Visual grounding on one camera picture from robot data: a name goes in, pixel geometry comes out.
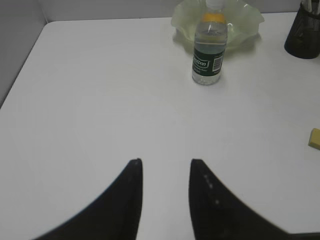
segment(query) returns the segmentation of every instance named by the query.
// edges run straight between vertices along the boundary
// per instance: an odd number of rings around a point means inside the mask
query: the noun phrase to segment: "yellow sticky note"
[[[320,130],[314,128],[311,132],[309,146],[320,150]]]

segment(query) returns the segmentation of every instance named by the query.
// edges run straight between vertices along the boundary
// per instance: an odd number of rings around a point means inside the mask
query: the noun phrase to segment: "black mesh pen holder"
[[[320,54],[320,15],[311,14],[300,5],[284,48],[289,54],[301,59],[318,57]]]

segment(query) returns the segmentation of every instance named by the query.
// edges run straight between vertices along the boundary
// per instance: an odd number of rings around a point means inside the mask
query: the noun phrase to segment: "tabletop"
[[[264,14],[211,86],[170,18],[59,21],[43,29],[0,110],[0,239],[35,238],[143,161],[138,240],[194,239],[191,159],[258,214],[320,231],[320,59],[289,55],[295,13]]]

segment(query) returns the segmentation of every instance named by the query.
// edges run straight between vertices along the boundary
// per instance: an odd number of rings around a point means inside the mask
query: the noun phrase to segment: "cubicle wall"
[[[0,107],[45,24],[36,0],[0,0]]]
[[[48,20],[170,17],[181,0],[40,0]],[[300,0],[246,0],[263,13],[294,12]]]

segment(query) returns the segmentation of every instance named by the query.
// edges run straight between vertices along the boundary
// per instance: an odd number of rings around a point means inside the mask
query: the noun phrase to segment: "green label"
[[[205,77],[217,75],[221,71],[225,51],[217,54],[205,54],[194,49],[192,69]]]

